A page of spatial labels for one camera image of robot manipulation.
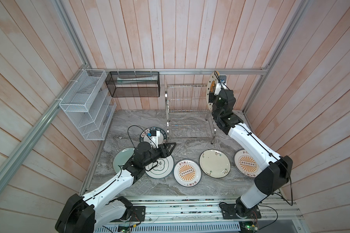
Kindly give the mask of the cat and stars orange-rim plate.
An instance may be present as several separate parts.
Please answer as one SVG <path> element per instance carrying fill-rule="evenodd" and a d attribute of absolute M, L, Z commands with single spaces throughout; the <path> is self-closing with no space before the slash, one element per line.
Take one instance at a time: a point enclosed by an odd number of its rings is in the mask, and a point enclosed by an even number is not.
<path fill-rule="evenodd" d="M 216 88 L 216 83 L 217 83 L 217 78 L 219 78 L 219 72 L 218 71 L 214 71 L 213 74 L 210 76 L 209 81 L 207 83 L 207 89 L 206 89 L 206 101 L 207 101 L 207 107 L 208 109 L 211 111 L 213 108 L 213 103 L 208 103 L 208 93 L 211 92 L 215 92 L 215 88 Z"/>

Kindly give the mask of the cream plate with berry sprigs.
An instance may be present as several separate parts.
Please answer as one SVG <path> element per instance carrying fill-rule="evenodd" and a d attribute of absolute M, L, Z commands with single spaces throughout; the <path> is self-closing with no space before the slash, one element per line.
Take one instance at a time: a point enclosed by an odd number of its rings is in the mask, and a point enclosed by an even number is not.
<path fill-rule="evenodd" d="M 231 170 L 228 157 L 215 149 L 202 152 L 199 157 L 199 165 L 205 174 L 216 179 L 226 177 Z"/>

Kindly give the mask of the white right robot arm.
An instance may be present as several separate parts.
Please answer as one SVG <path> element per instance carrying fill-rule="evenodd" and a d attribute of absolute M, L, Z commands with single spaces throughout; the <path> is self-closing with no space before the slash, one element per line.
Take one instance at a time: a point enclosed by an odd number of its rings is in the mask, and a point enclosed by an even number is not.
<path fill-rule="evenodd" d="M 282 157 L 273 151 L 233 113 L 232 108 L 236 99 L 232 90 L 221 89 L 218 94 L 208 91 L 206 100 L 217 127 L 240 144 L 262 170 L 254 178 L 252 187 L 236 200 L 234 206 L 237 217 L 247 218 L 249 212 L 261 201 L 291 182 L 293 160 L 289 156 Z"/>

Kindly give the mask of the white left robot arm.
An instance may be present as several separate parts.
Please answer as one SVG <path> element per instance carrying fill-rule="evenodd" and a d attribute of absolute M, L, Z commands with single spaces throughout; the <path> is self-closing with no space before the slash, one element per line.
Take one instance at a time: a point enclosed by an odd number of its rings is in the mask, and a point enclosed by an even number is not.
<path fill-rule="evenodd" d="M 89 193 L 69 197 L 55 230 L 59 233 L 92 233 L 113 220 L 131 220 L 132 203 L 119 193 L 138 181 L 148 165 L 172 155 L 175 147 L 176 143 L 163 143 L 156 148 L 148 142 L 139 143 L 113 178 Z"/>

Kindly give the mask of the stainless steel dish rack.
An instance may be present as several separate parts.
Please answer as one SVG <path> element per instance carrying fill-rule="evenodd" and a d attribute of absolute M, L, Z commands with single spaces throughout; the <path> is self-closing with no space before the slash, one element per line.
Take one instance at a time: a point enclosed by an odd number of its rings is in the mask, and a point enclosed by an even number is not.
<path fill-rule="evenodd" d="M 216 128 L 206 100 L 205 84 L 167 85 L 165 109 L 171 139 L 215 141 Z"/>

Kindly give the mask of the white plate with flower outline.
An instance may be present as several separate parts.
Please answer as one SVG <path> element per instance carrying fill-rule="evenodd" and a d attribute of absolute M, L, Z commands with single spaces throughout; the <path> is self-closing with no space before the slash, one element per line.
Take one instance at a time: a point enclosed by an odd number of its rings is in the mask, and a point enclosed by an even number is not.
<path fill-rule="evenodd" d="M 173 156 L 160 158 L 156 162 L 151 163 L 145 167 L 146 174 L 154 179 L 162 179 L 167 177 L 174 168 Z"/>

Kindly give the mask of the orange sunburst plate centre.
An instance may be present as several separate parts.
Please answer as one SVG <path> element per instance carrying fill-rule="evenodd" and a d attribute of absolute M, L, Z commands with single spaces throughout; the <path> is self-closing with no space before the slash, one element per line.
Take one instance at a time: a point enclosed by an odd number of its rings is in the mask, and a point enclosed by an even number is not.
<path fill-rule="evenodd" d="M 183 187 L 194 187 L 200 183 L 202 171 L 195 161 L 183 159 L 174 165 L 173 175 L 179 185 Z"/>

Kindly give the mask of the orange sunburst plate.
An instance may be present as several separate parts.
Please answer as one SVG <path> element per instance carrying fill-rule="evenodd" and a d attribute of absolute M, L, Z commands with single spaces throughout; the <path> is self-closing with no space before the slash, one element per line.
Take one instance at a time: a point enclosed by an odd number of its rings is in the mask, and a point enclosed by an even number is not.
<path fill-rule="evenodd" d="M 250 178 L 255 178 L 262 172 L 258 163 L 246 150 L 239 150 L 235 153 L 234 164 L 243 175 Z"/>
<path fill-rule="evenodd" d="M 200 183 L 202 171 L 195 161 L 183 159 L 174 165 L 173 175 L 179 185 L 183 187 L 194 187 Z"/>

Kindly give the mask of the dark-rim lettered white plate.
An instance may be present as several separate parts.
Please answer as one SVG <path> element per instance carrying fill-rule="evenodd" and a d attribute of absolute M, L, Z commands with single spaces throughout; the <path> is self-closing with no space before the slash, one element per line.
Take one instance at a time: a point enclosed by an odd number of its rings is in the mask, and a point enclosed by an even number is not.
<path fill-rule="evenodd" d="M 147 138 L 147 134 L 148 134 L 149 131 L 151 131 L 151 130 L 160 131 L 160 137 L 159 137 L 159 142 L 158 142 L 159 145 L 160 145 L 160 144 L 163 144 L 163 143 L 165 143 L 165 142 L 167 141 L 167 134 L 166 134 L 166 132 L 165 132 L 163 129 L 161 129 L 161 128 L 159 128 L 159 127 L 150 127 L 150 128 L 145 129 L 145 130 L 141 133 L 141 135 L 140 135 L 140 142 L 143 142 L 143 141 L 149 142 L 149 139 Z"/>

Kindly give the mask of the pale green plate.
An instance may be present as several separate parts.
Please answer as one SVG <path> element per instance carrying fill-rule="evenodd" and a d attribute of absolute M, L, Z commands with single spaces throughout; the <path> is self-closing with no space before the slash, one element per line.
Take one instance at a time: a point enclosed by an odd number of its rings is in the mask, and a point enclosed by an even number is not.
<path fill-rule="evenodd" d="M 120 166 L 123 166 L 134 154 L 134 148 L 125 148 L 121 150 L 117 155 L 114 157 L 113 160 L 113 169 L 116 173 L 119 173 L 121 168 Z"/>

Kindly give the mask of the orange sunburst plate right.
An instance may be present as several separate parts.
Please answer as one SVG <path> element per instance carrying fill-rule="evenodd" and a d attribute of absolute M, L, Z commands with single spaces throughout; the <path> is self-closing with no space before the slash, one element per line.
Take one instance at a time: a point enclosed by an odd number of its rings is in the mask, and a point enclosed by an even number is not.
<path fill-rule="evenodd" d="M 243 175 L 250 178 L 255 178 L 262 172 L 258 163 L 246 150 L 239 150 L 235 153 L 234 164 Z"/>

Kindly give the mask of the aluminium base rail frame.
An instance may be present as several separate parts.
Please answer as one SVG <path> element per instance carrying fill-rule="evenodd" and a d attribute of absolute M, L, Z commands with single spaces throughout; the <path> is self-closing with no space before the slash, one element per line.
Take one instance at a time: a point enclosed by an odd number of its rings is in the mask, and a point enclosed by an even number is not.
<path fill-rule="evenodd" d="M 294 203 L 270 197 L 258 204 L 262 218 L 223 219 L 219 203 L 235 197 L 132 196 L 133 206 L 145 206 L 143 222 L 111 222 L 97 233 L 307 233 L 303 215 Z"/>

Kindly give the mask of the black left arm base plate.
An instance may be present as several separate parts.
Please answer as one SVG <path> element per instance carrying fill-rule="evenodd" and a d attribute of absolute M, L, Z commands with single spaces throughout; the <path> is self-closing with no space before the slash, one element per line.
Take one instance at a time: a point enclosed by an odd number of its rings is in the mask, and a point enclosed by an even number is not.
<path fill-rule="evenodd" d="M 123 216 L 116 221 L 136 221 L 143 222 L 145 220 L 146 207 L 145 206 L 132 206 L 128 210 L 125 210 Z"/>

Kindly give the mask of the black mesh wall basket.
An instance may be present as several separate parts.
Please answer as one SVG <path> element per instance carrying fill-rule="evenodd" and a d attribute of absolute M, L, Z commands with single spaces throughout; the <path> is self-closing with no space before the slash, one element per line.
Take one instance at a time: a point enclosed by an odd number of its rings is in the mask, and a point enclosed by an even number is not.
<path fill-rule="evenodd" d="M 154 71 L 111 71 L 105 84 L 114 98 L 158 98 L 159 73 Z"/>

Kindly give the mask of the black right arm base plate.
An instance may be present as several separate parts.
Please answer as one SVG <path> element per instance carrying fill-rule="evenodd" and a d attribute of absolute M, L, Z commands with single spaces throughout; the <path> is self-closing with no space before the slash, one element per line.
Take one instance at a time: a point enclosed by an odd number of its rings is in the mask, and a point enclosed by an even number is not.
<path fill-rule="evenodd" d="M 221 209 L 223 219 L 262 218 L 258 206 L 255 206 L 252 209 L 246 209 L 244 205 L 221 202 L 219 203 L 219 208 Z"/>

